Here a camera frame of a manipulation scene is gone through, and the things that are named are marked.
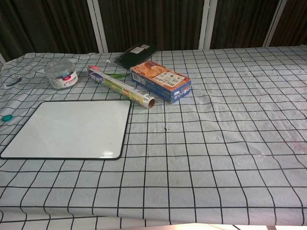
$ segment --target cardboard box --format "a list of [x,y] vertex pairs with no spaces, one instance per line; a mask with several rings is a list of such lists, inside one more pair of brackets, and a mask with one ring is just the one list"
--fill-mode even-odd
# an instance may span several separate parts
[[133,82],[147,88],[164,100],[174,103],[190,92],[191,79],[153,61],[131,67]]

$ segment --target green object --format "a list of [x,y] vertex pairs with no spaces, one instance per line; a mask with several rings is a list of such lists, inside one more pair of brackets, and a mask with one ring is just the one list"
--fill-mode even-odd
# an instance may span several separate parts
[[122,77],[126,77],[128,76],[128,73],[122,73],[122,74],[109,74],[109,76],[111,76],[112,78],[122,78]]
[[9,121],[13,118],[13,115],[9,114],[9,115],[5,115],[1,118],[1,121],[6,122]]

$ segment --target table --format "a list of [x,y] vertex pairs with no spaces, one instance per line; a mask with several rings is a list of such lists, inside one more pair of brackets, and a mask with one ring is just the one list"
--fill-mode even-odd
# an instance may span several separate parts
[[[29,53],[8,62],[0,116],[13,119],[0,124],[0,150],[43,101],[123,99],[86,76],[87,65],[125,73],[106,64],[118,55]],[[43,68],[64,59],[79,81],[54,90]],[[117,161],[2,159],[1,221],[306,225],[307,47],[162,51],[151,59],[188,75],[190,94],[174,104],[156,98],[150,110],[134,103]]]

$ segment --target brown curtain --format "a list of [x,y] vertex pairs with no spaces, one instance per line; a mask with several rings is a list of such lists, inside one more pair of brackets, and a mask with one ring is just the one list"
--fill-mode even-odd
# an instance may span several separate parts
[[0,52],[98,52],[86,0],[0,0]]
[[99,0],[108,49],[139,42],[159,50],[197,49],[204,0]]
[[259,47],[279,0],[218,0],[211,49]]
[[307,0],[288,0],[270,46],[307,45]]

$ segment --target white board surface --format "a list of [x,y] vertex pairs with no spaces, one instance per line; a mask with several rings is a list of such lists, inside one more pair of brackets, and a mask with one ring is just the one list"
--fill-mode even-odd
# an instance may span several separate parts
[[118,158],[130,103],[128,100],[41,103],[1,157]]

